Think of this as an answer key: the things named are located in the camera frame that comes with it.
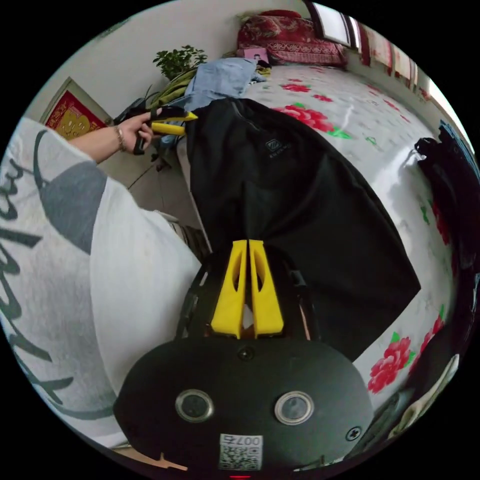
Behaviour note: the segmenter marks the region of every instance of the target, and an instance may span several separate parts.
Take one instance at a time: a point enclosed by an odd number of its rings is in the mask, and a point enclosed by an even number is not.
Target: gray sleeve
[[[66,240],[87,254],[108,177],[93,162],[71,166],[40,189],[43,210]]]

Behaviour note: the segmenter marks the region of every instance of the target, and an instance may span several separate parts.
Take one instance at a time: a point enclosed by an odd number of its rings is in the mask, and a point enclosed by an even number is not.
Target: camera lens
[[[175,408],[181,418],[187,422],[204,422],[214,412],[212,399],[201,390],[185,390],[175,401]]]
[[[275,404],[275,416],[285,425],[300,425],[312,416],[313,411],[314,401],[301,391],[290,391]]]

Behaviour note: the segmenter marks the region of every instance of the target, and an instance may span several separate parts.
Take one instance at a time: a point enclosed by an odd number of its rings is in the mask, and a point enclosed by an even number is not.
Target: floral bedsheet
[[[340,69],[276,66],[245,96],[309,125],[352,162],[390,214],[420,280],[417,296],[354,362],[378,409],[401,388],[455,300],[457,259],[413,151],[433,133],[381,88]],[[185,145],[178,153],[184,166]]]

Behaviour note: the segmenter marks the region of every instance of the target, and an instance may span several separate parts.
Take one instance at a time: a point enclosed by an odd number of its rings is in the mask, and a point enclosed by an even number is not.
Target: qr code sticker
[[[254,471],[262,469],[261,435],[220,435],[221,470]]]

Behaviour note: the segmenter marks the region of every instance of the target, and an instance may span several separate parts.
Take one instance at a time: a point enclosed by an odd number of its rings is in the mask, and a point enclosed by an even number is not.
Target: white cloth
[[[45,403],[112,448],[129,369],[171,340],[200,263],[84,153],[23,119],[0,169],[0,322]]]
[[[435,382],[435,385],[425,393],[421,398],[412,403],[403,413],[403,416],[397,426],[395,426],[388,435],[391,439],[410,427],[416,422],[433,404],[438,395],[442,393],[444,388],[454,377],[459,368],[459,355],[454,355],[448,365],[445,367],[440,378]]]

